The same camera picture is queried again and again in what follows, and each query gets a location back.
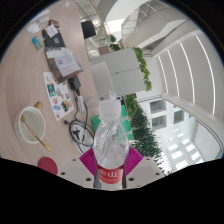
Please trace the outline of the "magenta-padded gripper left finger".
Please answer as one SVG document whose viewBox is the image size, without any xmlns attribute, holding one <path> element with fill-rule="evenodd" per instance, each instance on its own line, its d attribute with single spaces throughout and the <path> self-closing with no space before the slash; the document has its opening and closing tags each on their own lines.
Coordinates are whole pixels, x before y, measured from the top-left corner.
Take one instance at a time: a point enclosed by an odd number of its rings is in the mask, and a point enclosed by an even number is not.
<svg viewBox="0 0 224 224">
<path fill-rule="evenodd" d="M 96 188 L 99 183 L 97 168 L 93 149 L 89 149 L 79 158 L 69 161 L 58 176 L 84 188 Z"/>
</svg>

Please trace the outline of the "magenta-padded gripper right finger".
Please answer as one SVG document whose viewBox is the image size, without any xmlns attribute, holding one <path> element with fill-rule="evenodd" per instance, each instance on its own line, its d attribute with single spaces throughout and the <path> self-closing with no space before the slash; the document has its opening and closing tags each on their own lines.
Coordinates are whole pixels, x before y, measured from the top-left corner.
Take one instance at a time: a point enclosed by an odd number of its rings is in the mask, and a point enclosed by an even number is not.
<svg viewBox="0 0 224 224">
<path fill-rule="evenodd" d="M 136 149 L 129 148 L 124 164 L 124 187 L 143 187 L 163 177 L 163 173 L 152 158 L 143 157 Z"/>
</svg>

